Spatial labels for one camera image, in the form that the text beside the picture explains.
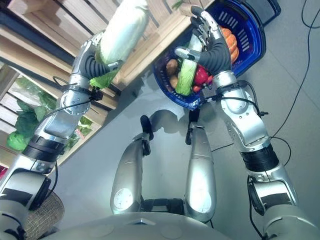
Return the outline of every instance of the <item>orange vegetable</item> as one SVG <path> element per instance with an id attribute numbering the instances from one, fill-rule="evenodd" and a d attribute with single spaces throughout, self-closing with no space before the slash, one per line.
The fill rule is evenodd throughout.
<path id="1" fill-rule="evenodd" d="M 239 56 L 239 49 L 237 47 L 236 36 L 233 35 L 232 32 L 227 28 L 221 27 L 221 31 L 229 48 L 229 52 L 231 55 L 231 63 L 234 63 Z"/>

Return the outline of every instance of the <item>green vegetable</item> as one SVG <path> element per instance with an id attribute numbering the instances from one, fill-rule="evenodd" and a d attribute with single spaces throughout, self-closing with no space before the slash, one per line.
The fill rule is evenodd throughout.
<path id="1" fill-rule="evenodd" d="M 94 77 L 90 80 L 90 85 L 100 89 L 106 88 L 112 82 L 119 70 L 108 72 L 105 75 Z"/>
<path id="2" fill-rule="evenodd" d="M 20 88 L 28 91 L 31 95 L 38 96 L 41 105 L 43 105 L 47 110 L 56 109 L 57 100 L 49 93 L 43 91 L 40 87 L 28 80 L 26 77 L 20 77 L 15 82 Z"/>
<path id="3" fill-rule="evenodd" d="M 26 138 L 32 137 L 38 125 L 35 113 L 24 111 L 18 111 L 17 113 L 18 118 L 15 123 L 16 130 Z"/>
<path id="4" fill-rule="evenodd" d="M 34 108 L 34 113 L 36 119 L 40 122 L 47 114 L 47 109 L 44 106 L 37 106 Z"/>
<path id="5" fill-rule="evenodd" d="M 86 118 L 85 116 L 82 116 L 82 117 L 80 118 L 80 123 L 91 126 L 92 121 L 90 121 L 90 120 L 89 120 L 88 118 Z"/>
<path id="6" fill-rule="evenodd" d="M 181 4 L 183 4 L 183 3 L 184 3 L 183 0 L 178 0 L 178 1 L 176 1 L 175 4 L 173 4 L 173 5 L 171 6 L 171 8 L 177 10 L 177 9 L 181 6 Z"/>
<path id="7" fill-rule="evenodd" d="M 76 145 L 79 139 L 80 137 L 76 133 L 73 133 L 71 137 L 68 139 L 68 141 L 66 142 L 63 150 L 65 152 L 68 152 L 74 145 Z"/>
<path id="8" fill-rule="evenodd" d="M 9 134 L 7 140 L 6 140 L 6 144 L 17 151 L 23 151 L 27 144 L 28 144 L 29 139 L 25 139 L 25 137 L 18 133 L 17 131 L 14 131 L 12 133 Z"/>
<path id="9" fill-rule="evenodd" d="M 26 104 L 24 101 L 18 99 L 16 103 L 19 105 L 23 112 L 33 112 L 33 108 Z"/>
<path id="10" fill-rule="evenodd" d="M 87 136 L 92 131 L 92 129 L 88 127 L 78 126 L 77 128 L 79 129 L 79 131 L 82 133 L 83 136 Z"/>
<path id="11" fill-rule="evenodd" d="M 188 48 L 196 51 L 202 50 L 202 44 L 194 34 L 192 34 Z M 188 96 L 191 93 L 191 86 L 194 81 L 196 69 L 197 63 L 187 59 L 183 60 L 181 71 L 178 75 L 178 84 L 175 88 L 178 94 Z"/>
<path id="12" fill-rule="evenodd" d="M 47 110 L 56 109 L 57 100 L 49 93 L 42 91 L 42 93 L 39 94 L 39 100 L 42 106 L 44 106 Z"/>
<path id="13" fill-rule="evenodd" d="M 95 60 L 104 64 L 118 60 L 125 62 L 148 24 L 146 0 L 123 0 L 110 19 L 95 54 Z M 90 80 L 92 86 L 108 87 L 119 70 Z"/>

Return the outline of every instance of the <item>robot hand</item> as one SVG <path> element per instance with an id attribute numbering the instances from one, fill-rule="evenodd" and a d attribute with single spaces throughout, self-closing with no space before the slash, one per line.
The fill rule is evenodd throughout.
<path id="1" fill-rule="evenodd" d="M 191 17 L 191 23 L 195 27 L 192 33 L 199 38 L 206 51 L 198 52 L 179 46 L 175 49 L 175 54 L 202 65 L 214 76 L 224 71 L 230 71 L 230 52 L 219 25 L 201 7 L 192 6 L 191 12 L 196 16 Z"/>
<path id="2" fill-rule="evenodd" d="M 80 52 L 73 63 L 72 75 L 80 75 L 90 80 L 116 70 L 123 64 L 122 60 L 109 64 L 96 61 L 95 54 L 103 34 L 103 31 L 97 32 L 81 46 Z"/>

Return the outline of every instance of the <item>potato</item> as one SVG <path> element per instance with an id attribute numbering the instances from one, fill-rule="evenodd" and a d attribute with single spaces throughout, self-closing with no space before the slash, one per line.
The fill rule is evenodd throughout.
<path id="1" fill-rule="evenodd" d="M 172 75 L 169 81 L 170 81 L 171 87 L 173 87 L 173 89 L 176 89 L 178 84 L 178 77 L 176 75 Z"/>
<path id="2" fill-rule="evenodd" d="M 170 61 L 168 61 L 165 70 L 169 76 L 176 74 L 178 70 L 178 61 L 176 59 L 171 59 Z"/>

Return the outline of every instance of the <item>wooden crate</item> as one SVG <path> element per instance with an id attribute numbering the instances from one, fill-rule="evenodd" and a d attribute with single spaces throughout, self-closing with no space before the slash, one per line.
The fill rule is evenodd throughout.
<path id="1" fill-rule="evenodd" d="M 135 51 L 113 83 L 123 90 L 189 25 L 172 5 L 177 0 L 147 0 L 149 23 Z M 184 0 L 208 7 L 214 0 Z M 107 27 L 120 0 L 11 0 L 8 8 L 73 56 L 92 34 Z"/>
<path id="2" fill-rule="evenodd" d="M 0 165 L 6 168 L 11 165 L 14 157 L 18 154 L 17 151 L 10 149 L 6 144 L 8 135 L 16 130 L 14 126 L 18 117 L 17 112 L 21 111 L 19 105 L 17 104 L 17 99 L 20 99 L 27 104 L 36 106 L 40 105 L 38 102 L 33 102 L 30 97 L 25 96 L 20 92 L 13 91 L 13 87 L 16 84 L 15 80 L 20 75 L 23 75 L 29 81 L 56 99 L 62 95 L 58 89 L 27 76 L 21 71 L 6 64 L 0 69 Z M 80 146 L 88 141 L 102 127 L 107 114 L 108 111 L 100 109 L 99 112 L 96 112 L 95 108 L 91 106 L 85 117 L 92 121 L 90 127 L 92 131 L 84 139 L 80 139 L 68 152 L 60 156 L 57 160 L 58 165 L 69 158 Z"/>

